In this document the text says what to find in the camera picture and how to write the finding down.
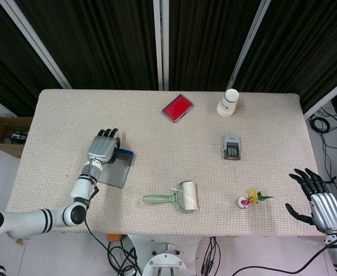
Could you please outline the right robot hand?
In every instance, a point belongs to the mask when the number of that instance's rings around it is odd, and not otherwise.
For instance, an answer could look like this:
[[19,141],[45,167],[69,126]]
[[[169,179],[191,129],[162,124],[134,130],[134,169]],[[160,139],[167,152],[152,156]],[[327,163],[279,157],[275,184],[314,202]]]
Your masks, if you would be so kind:
[[295,168],[289,176],[300,185],[309,202],[311,215],[299,214],[291,204],[286,203],[289,214],[298,221],[314,225],[321,233],[337,234],[337,199],[330,193],[326,182],[308,168],[304,171]]

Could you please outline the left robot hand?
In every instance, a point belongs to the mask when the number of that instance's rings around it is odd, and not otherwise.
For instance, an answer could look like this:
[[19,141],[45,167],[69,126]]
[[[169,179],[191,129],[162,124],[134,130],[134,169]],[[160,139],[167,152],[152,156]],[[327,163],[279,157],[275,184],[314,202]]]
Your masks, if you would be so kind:
[[120,148],[120,138],[115,137],[118,128],[101,129],[89,148],[88,160],[97,159],[101,164],[112,164],[117,159],[115,148]]

